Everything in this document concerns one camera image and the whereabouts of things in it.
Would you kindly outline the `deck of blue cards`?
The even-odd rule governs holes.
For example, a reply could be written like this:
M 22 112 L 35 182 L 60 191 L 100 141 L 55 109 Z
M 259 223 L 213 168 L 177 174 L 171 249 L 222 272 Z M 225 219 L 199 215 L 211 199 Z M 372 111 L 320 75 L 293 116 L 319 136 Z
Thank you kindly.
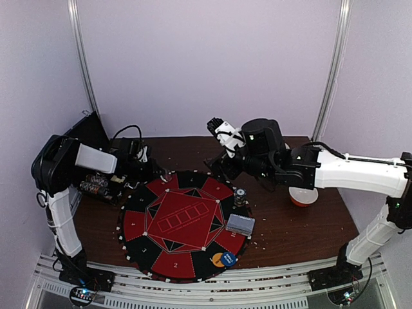
M 231 214 L 226 223 L 225 229 L 244 236 L 251 236 L 254 230 L 255 219 L 251 217 Z

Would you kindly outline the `blue small blind button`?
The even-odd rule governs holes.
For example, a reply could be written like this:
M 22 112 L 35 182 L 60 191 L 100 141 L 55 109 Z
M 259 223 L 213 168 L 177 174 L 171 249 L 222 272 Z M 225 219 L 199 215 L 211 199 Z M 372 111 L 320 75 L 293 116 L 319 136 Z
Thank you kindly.
M 231 252 L 224 252 L 221 256 L 221 263 L 225 267 L 233 267 L 237 262 L 237 257 Z

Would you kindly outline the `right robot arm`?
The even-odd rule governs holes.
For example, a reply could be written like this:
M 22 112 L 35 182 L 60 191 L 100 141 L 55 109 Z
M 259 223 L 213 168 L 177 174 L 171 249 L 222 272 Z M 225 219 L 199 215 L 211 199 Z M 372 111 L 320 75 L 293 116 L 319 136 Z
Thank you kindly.
M 316 191 L 330 187 L 387 196 L 375 219 L 343 245 L 330 279 L 345 283 L 375 251 L 395 234 L 411 228 L 411 153 L 399 158 L 342 154 L 322 142 L 287 148 L 276 120 L 257 118 L 235 128 L 212 118 L 207 129 L 224 149 L 206 163 L 219 178 L 235 180 L 247 173 L 273 186 Z

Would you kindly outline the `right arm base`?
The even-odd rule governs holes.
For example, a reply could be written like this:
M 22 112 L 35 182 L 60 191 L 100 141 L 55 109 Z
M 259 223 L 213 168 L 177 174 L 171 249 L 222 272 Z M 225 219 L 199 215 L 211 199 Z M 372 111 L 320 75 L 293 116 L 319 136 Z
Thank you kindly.
M 308 273 L 308 281 L 312 291 L 333 288 L 352 282 L 352 279 L 360 280 L 363 273 L 360 266 L 352 264 L 344 266 L 332 266 L 311 270 Z

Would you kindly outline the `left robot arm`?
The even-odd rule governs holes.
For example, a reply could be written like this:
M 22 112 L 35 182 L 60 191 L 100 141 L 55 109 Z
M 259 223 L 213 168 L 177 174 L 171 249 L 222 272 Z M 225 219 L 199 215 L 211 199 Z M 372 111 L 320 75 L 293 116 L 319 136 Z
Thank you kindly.
M 144 146 L 135 157 L 123 150 L 105 152 L 78 139 L 53 135 L 32 164 L 32 177 L 39 192 L 39 205 L 46 210 L 48 226 L 55 239 L 57 256 L 62 265 L 59 278 L 86 286 L 92 281 L 113 279 L 111 272 L 99 274 L 87 266 L 86 252 L 77 236 L 70 207 L 71 186 L 80 187 L 80 174 L 95 171 L 103 176 L 124 176 L 143 183 L 156 177 L 166 180 L 167 170 L 149 157 Z

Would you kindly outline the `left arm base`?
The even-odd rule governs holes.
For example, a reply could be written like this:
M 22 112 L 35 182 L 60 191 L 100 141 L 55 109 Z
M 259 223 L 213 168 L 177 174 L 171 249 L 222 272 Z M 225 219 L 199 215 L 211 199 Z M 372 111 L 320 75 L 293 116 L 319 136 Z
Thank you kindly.
M 89 290 L 110 292 L 115 279 L 115 273 L 90 267 L 87 267 L 85 272 L 64 268 L 59 274 L 59 279 Z

